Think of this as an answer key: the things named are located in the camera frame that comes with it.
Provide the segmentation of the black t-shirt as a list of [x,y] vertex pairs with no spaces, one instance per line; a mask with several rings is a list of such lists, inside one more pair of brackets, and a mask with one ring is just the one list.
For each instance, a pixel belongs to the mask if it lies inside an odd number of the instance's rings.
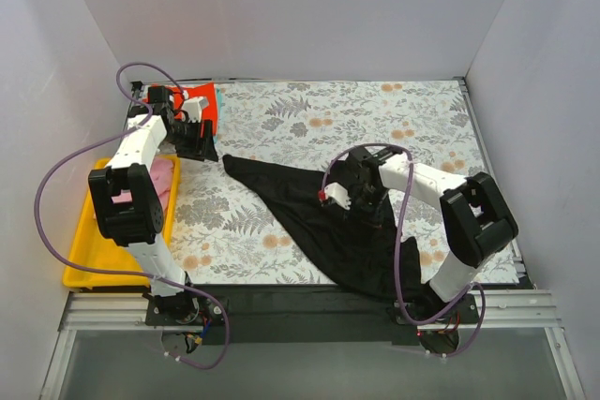
[[389,199],[372,226],[318,199],[323,173],[225,155],[225,172],[254,192],[307,258],[344,289],[393,302],[397,223]]

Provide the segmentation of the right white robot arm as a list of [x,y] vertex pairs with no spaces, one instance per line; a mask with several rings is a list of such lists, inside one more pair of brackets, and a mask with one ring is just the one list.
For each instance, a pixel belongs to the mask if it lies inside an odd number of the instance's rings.
[[349,213],[374,218],[390,191],[403,192],[400,214],[416,198],[442,215],[449,252],[437,273],[426,283],[417,301],[424,317],[407,310],[401,287],[401,243],[394,244],[393,274],[398,308],[411,325],[445,322],[458,311],[458,301],[473,287],[474,279],[497,253],[518,236],[518,224],[491,175],[461,176],[413,161],[396,145],[369,144],[344,152],[357,181],[353,188],[324,185],[323,194]]

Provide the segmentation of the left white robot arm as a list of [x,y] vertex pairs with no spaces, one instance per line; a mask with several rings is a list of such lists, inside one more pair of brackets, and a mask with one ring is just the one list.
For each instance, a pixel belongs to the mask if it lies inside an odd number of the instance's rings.
[[194,322],[201,307],[163,237],[165,214],[151,167],[164,142],[180,158],[218,161],[217,127],[214,84],[183,89],[153,85],[145,100],[129,109],[127,135],[112,159],[88,175],[100,234],[125,248],[150,274],[156,311],[181,325]]

